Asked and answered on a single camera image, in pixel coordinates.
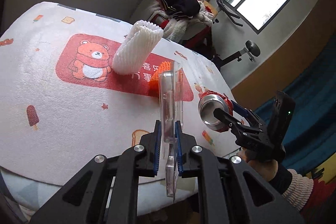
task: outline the bear print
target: bear print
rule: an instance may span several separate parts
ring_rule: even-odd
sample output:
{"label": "bear print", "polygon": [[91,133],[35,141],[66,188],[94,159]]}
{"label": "bear print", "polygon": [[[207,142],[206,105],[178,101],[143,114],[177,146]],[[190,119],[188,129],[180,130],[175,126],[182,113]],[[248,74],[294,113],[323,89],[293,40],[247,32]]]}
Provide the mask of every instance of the bear print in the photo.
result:
{"label": "bear print", "polygon": [[111,72],[109,66],[109,47],[105,44],[91,43],[89,40],[82,40],[77,48],[76,59],[73,61],[77,71],[72,75],[77,79],[89,78],[98,82],[106,79]]}

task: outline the red popsicle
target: red popsicle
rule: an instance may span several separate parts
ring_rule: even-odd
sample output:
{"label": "red popsicle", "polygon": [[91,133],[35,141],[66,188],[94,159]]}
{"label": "red popsicle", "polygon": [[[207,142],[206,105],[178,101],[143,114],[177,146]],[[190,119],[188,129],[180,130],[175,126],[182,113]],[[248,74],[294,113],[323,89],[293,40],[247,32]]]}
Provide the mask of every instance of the red popsicle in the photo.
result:
{"label": "red popsicle", "polygon": [[35,130],[37,130],[37,123],[40,121],[39,117],[37,116],[36,109],[34,106],[29,105],[27,107],[27,117],[29,126],[33,127]]}

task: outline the black cuff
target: black cuff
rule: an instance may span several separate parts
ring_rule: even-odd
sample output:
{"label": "black cuff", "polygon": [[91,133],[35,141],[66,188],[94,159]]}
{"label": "black cuff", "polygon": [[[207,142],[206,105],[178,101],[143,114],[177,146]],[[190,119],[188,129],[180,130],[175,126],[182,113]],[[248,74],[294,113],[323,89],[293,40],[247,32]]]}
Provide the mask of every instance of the black cuff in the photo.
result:
{"label": "black cuff", "polygon": [[278,164],[278,172],[269,184],[272,185],[272,187],[280,194],[283,194],[291,185],[292,178],[292,173],[289,172],[282,164]]}

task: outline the red rectangle print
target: red rectangle print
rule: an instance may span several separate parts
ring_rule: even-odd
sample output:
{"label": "red rectangle print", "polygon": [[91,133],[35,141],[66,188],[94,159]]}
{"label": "red rectangle print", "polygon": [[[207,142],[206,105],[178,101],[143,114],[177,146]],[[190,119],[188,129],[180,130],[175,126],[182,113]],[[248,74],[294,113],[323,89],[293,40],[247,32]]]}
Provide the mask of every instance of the red rectangle print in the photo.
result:
{"label": "red rectangle print", "polygon": [[[120,45],[95,35],[75,34],[59,57],[56,74],[68,83],[154,96],[149,92],[148,82],[162,62],[172,60],[151,53],[138,73],[118,75],[111,63]],[[193,99],[194,94],[183,74],[183,100],[190,102]]]}

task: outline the metal bolt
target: metal bolt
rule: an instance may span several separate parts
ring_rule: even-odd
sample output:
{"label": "metal bolt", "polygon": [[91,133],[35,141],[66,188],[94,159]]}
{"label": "metal bolt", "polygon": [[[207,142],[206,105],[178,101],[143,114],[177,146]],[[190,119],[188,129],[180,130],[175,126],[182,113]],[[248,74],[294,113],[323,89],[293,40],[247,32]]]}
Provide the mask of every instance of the metal bolt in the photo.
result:
{"label": "metal bolt", "polygon": [[138,145],[134,146],[134,151],[136,151],[136,152],[141,152],[144,149],[145,149],[145,147],[141,144],[138,144]]}
{"label": "metal bolt", "polygon": [[101,163],[105,160],[105,157],[103,155],[98,155],[95,157],[94,161],[97,163]]}
{"label": "metal bolt", "polygon": [[233,157],[231,158],[231,161],[232,161],[234,164],[238,164],[238,163],[240,163],[240,162],[242,161],[242,159],[241,159],[240,157],[238,157],[238,156],[233,156]]}
{"label": "metal bolt", "polygon": [[199,153],[203,150],[203,148],[199,145],[195,145],[191,150],[194,151],[195,153]]}

